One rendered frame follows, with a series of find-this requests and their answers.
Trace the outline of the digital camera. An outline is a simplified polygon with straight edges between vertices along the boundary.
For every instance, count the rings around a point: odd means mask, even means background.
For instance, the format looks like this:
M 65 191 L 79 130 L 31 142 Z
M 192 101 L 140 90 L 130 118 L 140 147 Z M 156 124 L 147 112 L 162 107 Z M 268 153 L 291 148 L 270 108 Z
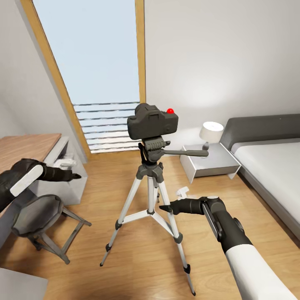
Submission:
M 156 105 L 141 103 L 135 108 L 135 115 L 127 119 L 128 134 L 132 140 L 175 133 L 178 116 L 172 108 L 160 111 Z

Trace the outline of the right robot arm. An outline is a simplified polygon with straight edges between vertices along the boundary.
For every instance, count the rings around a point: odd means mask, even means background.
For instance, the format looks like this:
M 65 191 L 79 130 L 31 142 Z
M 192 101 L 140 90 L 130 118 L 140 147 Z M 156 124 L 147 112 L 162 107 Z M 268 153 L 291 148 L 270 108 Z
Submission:
M 225 253 L 242 300 L 297 300 L 272 271 L 245 235 L 242 224 L 232 218 L 218 196 L 187 198 L 187 186 L 179 189 L 179 198 L 160 209 L 179 213 L 205 215 Z

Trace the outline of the camera tripod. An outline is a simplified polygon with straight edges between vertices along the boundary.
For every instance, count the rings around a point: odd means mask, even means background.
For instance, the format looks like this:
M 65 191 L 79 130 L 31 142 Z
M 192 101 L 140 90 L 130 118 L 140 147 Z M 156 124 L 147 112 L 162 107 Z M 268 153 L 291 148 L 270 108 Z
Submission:
M 159 193 L 158 189 L 160 190 L 162 200 L 164 205 L 171 205 L 171 202 L 169 201 L 168 194 L 166 191 L 164 178 L 163 178 L 163 163 L 159 162 L 157 164 L 157 161 L 164 155 L 164 154 L 171 154 L 171 155 L 186 155 L 186 156 L 195 156 L 195 157 L 207 157 L 209 155 L 209 152 L 207 150 L 186 150 L 186 151 L 180 151 L 180 150 L 164 150 L 162 148 L 165 148 L 166 146 L 170 145 L 171 141 L 164 141 L 162 136 L 154 136 L 150 138 L 143 138 L 141 139 L 142 143 L 138 143 L 138 147 L 140 149 L 141 154 L 141 163 L 138 167 L 138 171 L 136 174 L 136 178 L 134 180 L 134 183 L 131 187 L 131 190 L 129 192 L 129 195 L 126 199 L 125 205 L 122 209 L 122 212 L 120 214 L 119 219 L 115 223 L 115 231 L 112 235 L 112 238 L 110 240 L 110 243 L 106 245 L 106 253 L 105 256 L 100 263 L 100 267 L 103 266 L 103 263 L 106 259 L 106 256 L 109 252 L 109 250 L 112 247 L 112 243 L 116 237 L 116 234 L 121 228 L 122 224 L 138 220 L 147 216 L 151 216 L 155 221 L 157 221 L 166 231 L 168 231 L 174 238 L 175 242 L 178 245 L 178 249 L 182 258 L 182 262 L 184 264 L 184 271 L 187 274 L 190 287 L 192 290 L 192 294 L 195 296 L 196 293 L 194 291 L 192 281 L 190 278 L 190 265 L 186 263 L 186 259 L 184 256 L 183 248 L 181 245 L 181 242 L 183 240 L 183 235 L 181 233 L 178 233 L 178 229 L 175 223 L 174 214 L 172 212 L 167 212 L 168 219 L 170 224 L 168 224 L 160 215 L 158 215 L 155 210 L 155 203 L 156 198 L 157 202 L 159 203 Z M 128 211 L 128 208 L 133 200 L 133 197 L 138 189 L 138 186 L 143 179 L 143 176 L 147 175 L 147 186 L 148 186 L 148 209 L 126 216 L 126 213 Z

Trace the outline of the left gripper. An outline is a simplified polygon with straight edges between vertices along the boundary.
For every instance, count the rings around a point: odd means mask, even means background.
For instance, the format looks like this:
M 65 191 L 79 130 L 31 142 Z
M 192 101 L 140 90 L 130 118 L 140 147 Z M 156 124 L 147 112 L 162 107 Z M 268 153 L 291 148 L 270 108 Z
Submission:
M 81 179 L 81 175 L 72 173 L 71 170 L 62 170 L 54 168 L 53 178 L 49 179 L 48 182 L 71 181 L 73 179 Z

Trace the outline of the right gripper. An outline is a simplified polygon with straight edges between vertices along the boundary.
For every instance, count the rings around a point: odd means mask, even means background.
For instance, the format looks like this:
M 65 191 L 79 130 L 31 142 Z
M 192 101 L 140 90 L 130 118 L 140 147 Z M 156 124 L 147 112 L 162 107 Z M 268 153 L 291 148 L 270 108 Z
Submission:
M 159 208 L 169 213 L 173 211 L 174 215 L 178 215 L 179 213 L 182 212 L 193 214 L 191 210 L 191 201 L 192 199 L 190 198 L 180 199 L 171 202 L 171 205 L 159 206 Z

